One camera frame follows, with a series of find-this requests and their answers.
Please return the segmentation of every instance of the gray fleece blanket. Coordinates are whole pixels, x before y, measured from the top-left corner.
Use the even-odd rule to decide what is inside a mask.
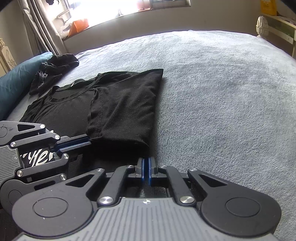
[[[282,208],[275,235],[296,239],[296,61],[247,34],[184,31],[125,40],[76,56],[59,83],[106,71],[163,68],[152,154],[266,193]],[[18,121],[26,96],[8,120]]]

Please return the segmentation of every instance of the window sill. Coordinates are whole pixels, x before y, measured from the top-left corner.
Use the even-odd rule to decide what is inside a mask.
[[[160,9],[167,9],[167,8],[179,8],[179,7],[190,7],[190,5],[178,5],[178,6],[169,6],[169,7],[148,8],[148,9],[140,10],[140,11],[137,11],[137,12],[134,12],[134,13],[130,13],[130,14],[126,14],[126,15],[121,15],[121,16],[115,17],[115,18],[113,18],[113,19],[107,20],[107,21],[105,21],[105,22],[98,23],[98,24],[93,25],[93,26],[89,26],[88,28],[82,30],[81,32],[76,33],[76,34],[74,34],[74,35],[72,35],[72,36],[70,36],[70,37],[67,37],[67,38],[63,39],[63,41],[66,41],[66,40],[72,38],[73,36],[76,36],[76,35],[78,35],[78,34],[84,32],[84,31],[86,31],[87,29],[90,29],[90,28],[92,28],[92,27],[94,27],[94,26],[97,26],[97,25],[100,25],[100,24],[104,24],[104,23],[109,22],[109,21],[113,21],[114,19],[124,18],[125,16],[131,16],[131,15],[141,14],[142,12],[147,12],[147,11],[160,10]]]

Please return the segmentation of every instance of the carved bedpost finial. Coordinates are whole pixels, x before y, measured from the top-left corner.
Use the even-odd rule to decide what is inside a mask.
[[[258,37],[266,39],[268,36],[268,23],[265,17],[260,16],[257,20],[256,31]]]
[[[5,45],[5,43],[3,41],[3,38],[0,37],[0,47],[2,48],[2,47],[4,47],[4,45]]]

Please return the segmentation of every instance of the orange bag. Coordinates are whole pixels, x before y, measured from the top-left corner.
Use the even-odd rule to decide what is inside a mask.
[[[89,21],[87,18],[73,21],[68,37],[74,34],[77,34],[88,27],[89,27]]]

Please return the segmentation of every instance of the yellow box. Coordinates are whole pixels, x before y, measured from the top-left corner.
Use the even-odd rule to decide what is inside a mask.
[[[261,0],[261,12],[276,16],[276,0]]]

